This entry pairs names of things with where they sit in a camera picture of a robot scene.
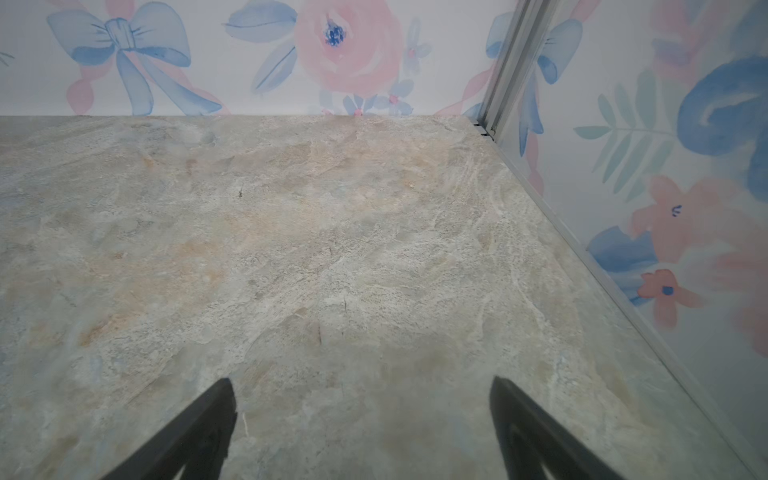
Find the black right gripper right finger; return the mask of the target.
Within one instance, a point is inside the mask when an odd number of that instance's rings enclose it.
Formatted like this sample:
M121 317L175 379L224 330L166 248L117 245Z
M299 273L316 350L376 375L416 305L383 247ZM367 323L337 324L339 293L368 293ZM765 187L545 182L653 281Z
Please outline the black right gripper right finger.
M511 380L493 379L489 406L509 479L622 478Z

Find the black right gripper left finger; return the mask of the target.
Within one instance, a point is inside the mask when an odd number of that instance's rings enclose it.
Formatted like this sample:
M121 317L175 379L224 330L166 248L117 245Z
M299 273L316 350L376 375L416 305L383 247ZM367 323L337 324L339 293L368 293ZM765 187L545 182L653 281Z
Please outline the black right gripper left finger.
M107 479L218 479L238 415L230 379L221 378Z

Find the aluminium corner post right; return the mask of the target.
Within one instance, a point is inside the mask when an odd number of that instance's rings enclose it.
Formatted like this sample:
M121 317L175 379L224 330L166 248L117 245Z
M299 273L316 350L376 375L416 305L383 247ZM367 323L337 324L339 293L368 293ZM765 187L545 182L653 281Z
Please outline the aluminium corner post right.
M477 124L493 141L504 136L515 98L524 87L559 1L518 1L492 68Z

